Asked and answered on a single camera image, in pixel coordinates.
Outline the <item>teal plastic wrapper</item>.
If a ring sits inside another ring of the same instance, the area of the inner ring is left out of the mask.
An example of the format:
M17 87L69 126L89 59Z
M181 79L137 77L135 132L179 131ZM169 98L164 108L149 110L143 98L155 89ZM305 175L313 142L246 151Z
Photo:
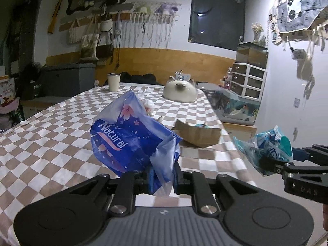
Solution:
M254 169L263 176L273 174L268 169L260 167L260 160L265 157L284 162L293 160L290 140L281 132L277 125L273 129L256 134L247 142L233 136L233 142Z

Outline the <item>blue Natural tissue pack wrapper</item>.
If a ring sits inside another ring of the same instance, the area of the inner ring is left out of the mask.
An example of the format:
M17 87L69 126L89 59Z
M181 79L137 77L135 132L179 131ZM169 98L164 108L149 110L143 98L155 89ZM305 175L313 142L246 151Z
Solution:
M150 170L150 194L171 193L173 165L180 156L182 138L148 116L133 90L95 118L90 135L95 157L116 175Z

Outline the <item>white cupboard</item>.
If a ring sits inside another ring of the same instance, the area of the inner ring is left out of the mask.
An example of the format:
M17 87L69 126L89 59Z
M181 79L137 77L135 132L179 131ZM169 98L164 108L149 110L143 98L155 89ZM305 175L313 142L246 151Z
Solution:
M233 123L222 123L229 136L236 137L239 140L248 141L256 135L257 127L233 124Z

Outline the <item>teal illustrated box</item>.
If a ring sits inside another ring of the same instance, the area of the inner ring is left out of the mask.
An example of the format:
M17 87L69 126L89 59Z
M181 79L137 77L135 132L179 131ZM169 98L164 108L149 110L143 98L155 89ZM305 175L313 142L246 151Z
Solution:
M260 108L259 101L238 96L221 87L215 91L206 89L204 94L221 122L248 126L255 124Z

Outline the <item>crumpled white plastic bag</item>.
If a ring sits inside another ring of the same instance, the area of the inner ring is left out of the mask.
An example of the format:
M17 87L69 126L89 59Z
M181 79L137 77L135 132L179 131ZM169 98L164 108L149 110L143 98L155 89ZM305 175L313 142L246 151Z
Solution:
M152 100L145 97L144 91L141 91L138 94L138 97L139 97L140 101L142 102L142 104L144 105L147 115L151 116L153 114L155 104L152 102Z

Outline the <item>brown white checkered tablecloth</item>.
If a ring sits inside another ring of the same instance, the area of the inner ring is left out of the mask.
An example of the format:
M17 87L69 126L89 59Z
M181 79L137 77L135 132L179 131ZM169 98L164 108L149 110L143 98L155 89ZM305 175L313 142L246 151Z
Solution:
M133 90L154 103L153 116L171 128L176 120L223 129L203 92L194 103L163 98L161 87L122 85L90 89L55 104L1 134L1 245L17 245L16 214L26 205L74 186L108 168L93 155L90 128L99 112Z

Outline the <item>white drawer unit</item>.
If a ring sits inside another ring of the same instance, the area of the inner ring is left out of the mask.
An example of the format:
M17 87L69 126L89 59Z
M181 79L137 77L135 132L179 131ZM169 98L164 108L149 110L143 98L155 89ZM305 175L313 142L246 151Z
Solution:
M265 87L266 69L247 63L233 63L230 90L237 95L260 102Z

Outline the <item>white cat-shaped ceramic ornament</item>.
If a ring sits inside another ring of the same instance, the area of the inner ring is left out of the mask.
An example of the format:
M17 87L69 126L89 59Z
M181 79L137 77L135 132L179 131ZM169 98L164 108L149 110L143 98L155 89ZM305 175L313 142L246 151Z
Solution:
M163 96L175 102L193 103L197 99L197 89L192 78L188 81L170 76L163 88Z

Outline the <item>cream cup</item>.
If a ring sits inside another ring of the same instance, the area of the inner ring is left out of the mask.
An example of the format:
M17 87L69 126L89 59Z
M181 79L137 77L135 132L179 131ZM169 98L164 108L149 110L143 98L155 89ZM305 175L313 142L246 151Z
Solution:
M120 75L115 73L107 74L108 89L110 92L118 92L120 86Z

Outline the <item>glass terrarium tank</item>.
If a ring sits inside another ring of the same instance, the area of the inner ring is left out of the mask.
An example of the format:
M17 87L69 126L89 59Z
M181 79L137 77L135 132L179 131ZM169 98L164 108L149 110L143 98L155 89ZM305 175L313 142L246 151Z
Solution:
M268 55L267 48L252 42L245 42L237 46L235 62L247 63L266 69Z

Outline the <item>grey storage box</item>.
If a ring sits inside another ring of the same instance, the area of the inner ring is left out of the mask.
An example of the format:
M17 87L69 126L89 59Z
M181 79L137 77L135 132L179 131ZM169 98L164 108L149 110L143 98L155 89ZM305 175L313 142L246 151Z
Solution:
M73 97L94 87L95 65L69 63L40 70L43 96Z

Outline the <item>dried flower vase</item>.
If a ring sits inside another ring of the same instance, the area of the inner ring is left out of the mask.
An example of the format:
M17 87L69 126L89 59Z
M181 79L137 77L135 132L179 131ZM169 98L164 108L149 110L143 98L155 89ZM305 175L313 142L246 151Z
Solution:
M263 32L263 27L259 23L253 23L251 24L252 31L254 33L254 43L258 43L261 37L261 33Z

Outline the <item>white snack bag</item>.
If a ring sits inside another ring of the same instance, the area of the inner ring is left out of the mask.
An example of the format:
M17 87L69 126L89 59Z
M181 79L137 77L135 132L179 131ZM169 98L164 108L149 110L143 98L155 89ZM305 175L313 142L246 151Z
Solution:
M19 97L16 95L15 80L9 78L9 75L1 76L0 99L0 114L8 114L18 109Z

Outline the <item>beige tote bag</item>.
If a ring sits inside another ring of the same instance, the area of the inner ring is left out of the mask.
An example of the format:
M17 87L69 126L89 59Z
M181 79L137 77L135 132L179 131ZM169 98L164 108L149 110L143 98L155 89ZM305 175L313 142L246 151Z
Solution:
M97 17L98 15L92 16L86 32L81 38L81 61L98 61L96 56L96 48L99 41L99 25Z

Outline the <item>dark window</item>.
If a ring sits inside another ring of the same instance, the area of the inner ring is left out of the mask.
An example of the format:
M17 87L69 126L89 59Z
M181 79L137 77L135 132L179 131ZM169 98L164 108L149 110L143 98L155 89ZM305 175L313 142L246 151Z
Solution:
M188 41L236 51L245 5L246 0L192 0Z

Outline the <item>wooden toy rifle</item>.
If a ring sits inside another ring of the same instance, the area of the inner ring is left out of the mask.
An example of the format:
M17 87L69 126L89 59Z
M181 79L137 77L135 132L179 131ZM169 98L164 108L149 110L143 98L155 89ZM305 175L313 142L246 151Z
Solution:
M48 30L47 33L48 34L53 34L53 32L55 31L55 26L56 26L56 22L57 22L57 17L58 17L58 13L61 7L63 0L59 0L58 3L56 4L55 10L53 12L50 24L48 26Z

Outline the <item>blue grey wall cloth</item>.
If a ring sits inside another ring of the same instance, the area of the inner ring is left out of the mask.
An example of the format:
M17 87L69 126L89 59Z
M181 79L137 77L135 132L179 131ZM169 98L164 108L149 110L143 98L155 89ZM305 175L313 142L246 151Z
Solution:
M278 0L277 29L285 34L305 31L325 9L327 9L327 0Z

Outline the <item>white macrame wall hanging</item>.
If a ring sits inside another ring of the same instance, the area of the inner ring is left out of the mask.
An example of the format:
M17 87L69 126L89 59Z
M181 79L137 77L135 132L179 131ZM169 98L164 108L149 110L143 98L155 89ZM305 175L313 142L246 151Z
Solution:
M180 9L180 3L134 2L126 24L127 47L166 49Z

